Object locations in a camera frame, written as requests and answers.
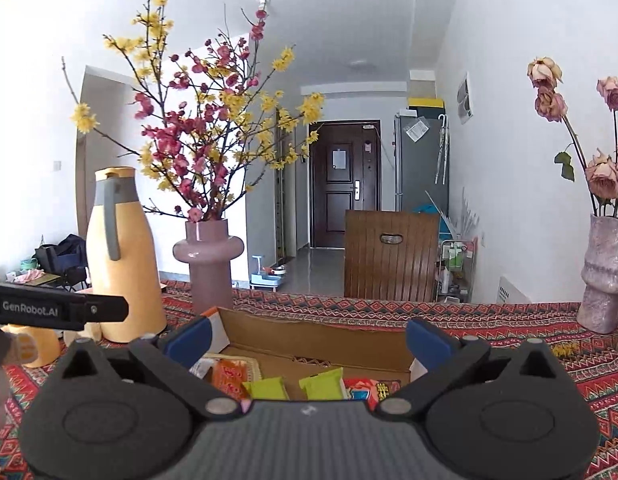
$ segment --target ceiling light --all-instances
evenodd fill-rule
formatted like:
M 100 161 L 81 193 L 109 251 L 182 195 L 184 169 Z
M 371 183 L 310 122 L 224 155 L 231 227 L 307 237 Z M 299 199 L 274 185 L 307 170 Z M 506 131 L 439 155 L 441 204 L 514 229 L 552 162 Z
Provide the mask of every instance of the ceiling light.
M 271 4 L 271 0 L 256 0 L 258 2 L 258 10 L 265 10 Z
M 367 61 L 366 59 L 355 59 L 347 63 L 347 65 L 349 66 L 349 68 L 354 69 L 367 68 L 369 66 L 369 61 Z

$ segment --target dark brown door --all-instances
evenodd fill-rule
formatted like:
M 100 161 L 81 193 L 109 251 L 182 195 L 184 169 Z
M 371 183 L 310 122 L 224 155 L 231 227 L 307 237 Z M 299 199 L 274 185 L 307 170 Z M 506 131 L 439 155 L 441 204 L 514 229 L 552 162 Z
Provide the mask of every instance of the dark brown door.
M 344 248 L 345 211 L 378 209 L 379 121 L 318 123 L 311 145 L 313 247 Z

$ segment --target gray floor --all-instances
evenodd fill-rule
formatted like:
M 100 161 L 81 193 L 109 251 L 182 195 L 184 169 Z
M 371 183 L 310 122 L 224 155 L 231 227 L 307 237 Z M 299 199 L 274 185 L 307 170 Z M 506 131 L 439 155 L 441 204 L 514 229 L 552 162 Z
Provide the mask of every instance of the gray floor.
M 345 251 L 302 248 L 287 264 L 285 283 L 278 289 L 290 294 L 342 297 Z

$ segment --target white ceiling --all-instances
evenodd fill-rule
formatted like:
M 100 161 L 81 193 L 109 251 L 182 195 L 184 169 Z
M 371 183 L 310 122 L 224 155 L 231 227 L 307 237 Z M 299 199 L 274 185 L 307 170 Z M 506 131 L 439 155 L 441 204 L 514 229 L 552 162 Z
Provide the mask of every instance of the white ceiling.
M 82 6 L 83 23 L 106 26 L 114 35 L 131 35 L 129 19 L 145 0 L 72 1 Z M 336 82 L 399 81 L 408 70 L 435 65 L 454 0 L 271 0 L 265 27 L 263 59 L 295 44 L 297 61 L 287 75 L 297 85 Z M 224 8 L 232 36 L 248 30 L 257 0 L 170 0 L 176 22 L 171 47 L 200 47 L 223 26 Z M 84 38 L 85 43 L 92 40 Z M 366 61 L 362 67 L 349 63 Z
M 409 68 L 433 69 L 455 0 L 415 0 Z

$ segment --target hand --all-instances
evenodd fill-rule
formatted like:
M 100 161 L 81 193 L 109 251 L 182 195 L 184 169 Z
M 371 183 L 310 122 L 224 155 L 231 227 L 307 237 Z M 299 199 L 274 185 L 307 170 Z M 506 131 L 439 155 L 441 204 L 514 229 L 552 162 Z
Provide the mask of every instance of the hand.
M 0 330 L 0 430 L 6 420 L 4 404 L 9 400 L 9 378 L 2 366 L 31 363 L 37 358 L 36 342 L 31 336 L 11 335 Z

